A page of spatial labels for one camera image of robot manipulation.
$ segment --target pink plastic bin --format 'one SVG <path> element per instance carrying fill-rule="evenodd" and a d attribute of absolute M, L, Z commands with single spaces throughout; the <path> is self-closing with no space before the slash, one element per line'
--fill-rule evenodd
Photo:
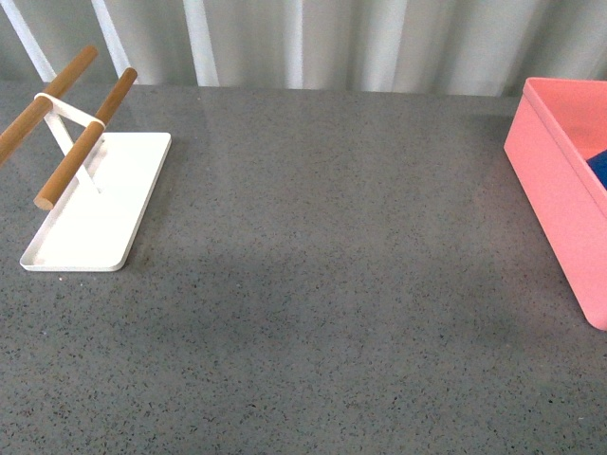
<path fill-rule="evenodd" d="M 530 78 L 504 146 L 588 321 L 607 330 L 607 82 Z"/>

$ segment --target speckled granite surface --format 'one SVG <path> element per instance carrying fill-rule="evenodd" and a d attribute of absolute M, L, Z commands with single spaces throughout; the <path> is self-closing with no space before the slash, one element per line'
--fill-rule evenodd
<path fill-rule="evenodd" d="M 39 88 L 0 83 L 2 130 Z M 0 452 L 607 452 L 607 338 L 506 159 L 517 102 L 137 86 L 110 129 L 174 143 L 110 274 L 19 265 L 39 126 L 0 170 Z"/>

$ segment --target white stand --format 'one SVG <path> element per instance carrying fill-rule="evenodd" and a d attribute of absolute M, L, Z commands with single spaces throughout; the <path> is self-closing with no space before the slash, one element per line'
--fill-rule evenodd
<path fill-rule="evenodd" d="M 59 117 L 95 121 L 56 100 L 45 121 L 64 154 L 73 145 Z M 30 271 L 108 272 L 126 261 L 171 145 L 168 133 L 104 133 L 21 257 Z"/>

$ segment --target gray countertop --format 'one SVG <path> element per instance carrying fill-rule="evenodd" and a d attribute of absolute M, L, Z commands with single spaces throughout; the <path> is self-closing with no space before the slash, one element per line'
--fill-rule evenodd
<path fill-rule="evenodd" d="M 40 88 L 0 83 L 0 130 Z M 97 274 L 19 265 L 39 126 L 0 170 L 0 452 L 607 452 L 606 335 L 504 153 L 517 103 L 136 86 L 109 131 L 174 142 Z"/>

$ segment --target wooden rod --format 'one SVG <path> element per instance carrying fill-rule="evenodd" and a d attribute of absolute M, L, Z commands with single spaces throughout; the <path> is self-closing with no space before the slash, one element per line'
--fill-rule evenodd
<path fill-rule="evenodd" d="M 106 126 L 120 106 L 122 100 L 124 100 L 124 97 L 136 78 L 137 71 L 133 68 L 126 68 L 97 111 L 95 117 L 105 123 Z M 57 201 L 67 188 L 67 185 L 69 185 L 71 179 L 76 175 L 76 171 L 82 166 L 91 149 L 103 134 L 103 130 L 103 125 L 98 121 L 91 121 L 88 124 L 74 143 L 72 149 L 62 162 L 59 163 L 59 166 L 57 166 L 53 175 L 50 176 L 34 199 L 34 204 L 36 204 L 39 209 L 51 210 L 55 207 Z"/>
<path fill-rule="evenodd" d="M 95 57 L 97 57 L 97 49 L 88 45 L 43 91 L 55 98 L 61 97 L 95 60 Z M 21 142 L 42 121 L 52 107 L 53 103 L 48 98 L 36 98 L 0 135 L 0 167 L 10 158 L 17 147 L 21 145 Z"/>

